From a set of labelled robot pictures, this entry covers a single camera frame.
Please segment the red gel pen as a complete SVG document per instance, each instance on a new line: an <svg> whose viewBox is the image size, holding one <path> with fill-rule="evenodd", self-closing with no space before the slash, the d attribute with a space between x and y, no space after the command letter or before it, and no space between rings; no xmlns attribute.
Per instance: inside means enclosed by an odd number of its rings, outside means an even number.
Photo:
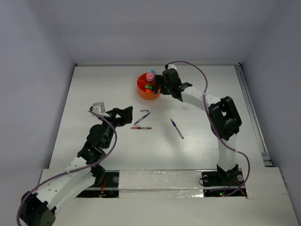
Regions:
<svg viewBox="0 0 301 226"><path fill-rule="evenodd" d="M152 127L131 127L131 129L151 130Z"/></svg>

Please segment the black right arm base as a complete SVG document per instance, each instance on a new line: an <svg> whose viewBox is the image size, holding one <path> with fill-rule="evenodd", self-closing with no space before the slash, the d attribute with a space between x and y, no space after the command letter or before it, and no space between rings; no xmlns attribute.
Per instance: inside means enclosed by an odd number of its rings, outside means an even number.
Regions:
<svg viewBox="0 0 301 226"><path fill-rule="evenodd" d="M227 172L218 165L217 170L202 171L198 182L205 197L247 197L242 170L237 164Z"/></svg>

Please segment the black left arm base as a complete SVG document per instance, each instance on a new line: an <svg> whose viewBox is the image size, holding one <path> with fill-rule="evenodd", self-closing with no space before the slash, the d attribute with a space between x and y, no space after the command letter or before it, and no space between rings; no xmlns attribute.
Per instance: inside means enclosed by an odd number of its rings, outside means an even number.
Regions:
<svg viewBox="0 0 301 226"><path fill-rule="evenodd" d="M106 171L98 165L91 169L95 182L86 188L77 198L118 198L119 197L119 171Z"/></svg>

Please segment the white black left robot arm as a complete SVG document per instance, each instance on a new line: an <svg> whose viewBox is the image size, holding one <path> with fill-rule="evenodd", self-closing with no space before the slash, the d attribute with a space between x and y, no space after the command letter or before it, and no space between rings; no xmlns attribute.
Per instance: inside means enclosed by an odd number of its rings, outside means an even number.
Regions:
<svg viewBox="0 0 301 226"><path fill-rule="evenodd" d="M100 165L113 151L117 143L117 127L132 123L133 107L113 108L107 112L89 109L102 121L91 127L82 149L65 169L35 188L25 193L16 215L16 223L21 226L51 226L58 210L64 203L75 198L86 188L99 186L105 179L105 169Z"/></svg>

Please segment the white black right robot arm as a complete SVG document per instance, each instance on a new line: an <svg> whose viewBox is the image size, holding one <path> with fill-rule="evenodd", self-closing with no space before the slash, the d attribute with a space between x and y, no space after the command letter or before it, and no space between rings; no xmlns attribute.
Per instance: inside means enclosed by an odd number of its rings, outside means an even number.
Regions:
<svg viewBox="0 0 301 226"><path fill-rule="evenodd" d="M207 95L190 83L183 83L174 68L155 75L154 93L171 95L173 98L191 104L204 111L209 119L211 130L218 139L219 159L216 178L220 184L231 182L238 172L236 161L236 139L241 118L231 97Z"/></svg>

